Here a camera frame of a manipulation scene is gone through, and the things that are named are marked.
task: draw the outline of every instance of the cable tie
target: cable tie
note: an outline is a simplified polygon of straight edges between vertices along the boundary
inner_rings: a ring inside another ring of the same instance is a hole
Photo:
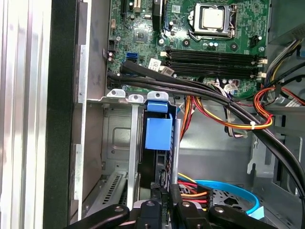
[[[256,124],[255,121],[251,121],[251,122],[250,122],[251,130],[254,130],[254,129],[255,129],[255,124]]]

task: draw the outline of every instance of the blue plastic tab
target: blue plastic tab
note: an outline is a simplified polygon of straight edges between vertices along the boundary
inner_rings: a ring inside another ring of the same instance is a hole
[[[167,102],[148,101],[147,110],[152,112],[167,113]]]
[[[259,209],[257,209],[255,212],[252,212],[249,214],[254,219],[260,220],[265,217],[264,207],[261,206]]]
[[[172,141],[173,118],[147,118],[146,149],[170,150]]]

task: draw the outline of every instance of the screw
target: screw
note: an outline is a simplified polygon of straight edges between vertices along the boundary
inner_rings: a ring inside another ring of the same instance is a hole
[[[152,203],[152,202],[149,201],[149,202],[147,202],[146,205],[151,207],[151,206],[154,206],[154,203]]]
[[[182,202],[182,205],[187,207],[187,208],[190,206],[189,202]]]
[[[224,210],[220,207],[215,207],[215,211],[217,211],[218,213],[224,213]]]
[[[121,211],[124,211],[124,209],[122,209],[121,207],[116,207],[116,209],[114,211],[121,212]]]

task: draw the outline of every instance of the sata port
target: sata port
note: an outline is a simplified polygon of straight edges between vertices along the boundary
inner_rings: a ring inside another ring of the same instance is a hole
[[[131,61],[133,63],[137,63],[138,59],[135,58],[126,58],[127,61]]]
[[[138,53],[136,52],[128,52],[126,53],[127,59],[138,59]]]

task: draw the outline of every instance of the blue latch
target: blue latch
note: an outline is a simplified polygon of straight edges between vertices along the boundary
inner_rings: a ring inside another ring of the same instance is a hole
[[[170,150],[172,141],[173,117],[147,118],[146,149]]]
[[[149,101],[147,103],[147,111],[167,113],[167,102]]]

